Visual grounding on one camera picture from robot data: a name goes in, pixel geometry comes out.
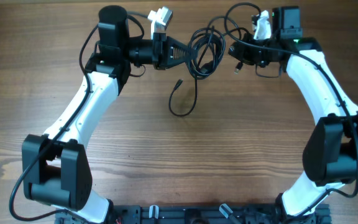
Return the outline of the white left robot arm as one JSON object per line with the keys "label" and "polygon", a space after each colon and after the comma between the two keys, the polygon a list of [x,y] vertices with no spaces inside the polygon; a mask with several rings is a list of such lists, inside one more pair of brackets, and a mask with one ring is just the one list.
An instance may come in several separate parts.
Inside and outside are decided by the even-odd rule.
{"label": "white left robot arm", "polygon": [[151,36],[129,34],[136,14],[121,6],[99,11],[93,32],[99,34],[94,51],[80,63],[83,81],[62,115],[40,135],[22,144],[23,173],[18,184],[27,199],[55,207],[82,223],[112,223],[112,201],[93,189],[86,156],[90,137],[104,112],[120,95],[132,66],[157,70],[175,67],[190,57],[190,49],[166,35],[173,16],[166,7],[149,12]]}

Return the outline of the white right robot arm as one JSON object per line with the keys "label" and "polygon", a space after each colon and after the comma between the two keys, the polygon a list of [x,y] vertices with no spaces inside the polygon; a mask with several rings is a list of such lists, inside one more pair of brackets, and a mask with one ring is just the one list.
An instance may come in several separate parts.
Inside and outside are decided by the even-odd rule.
{"label": "white right robot arm", "polygon": [[278,63],[305,99],[315,127],[302,155],[303,173],[278,198],[285,222],[303,222],[331,193],[358,191],[358,106],[330,71],[323,49],[305,37],[296,6],[258,10],[252,32],[236,38],[230,56],[264,68]]}

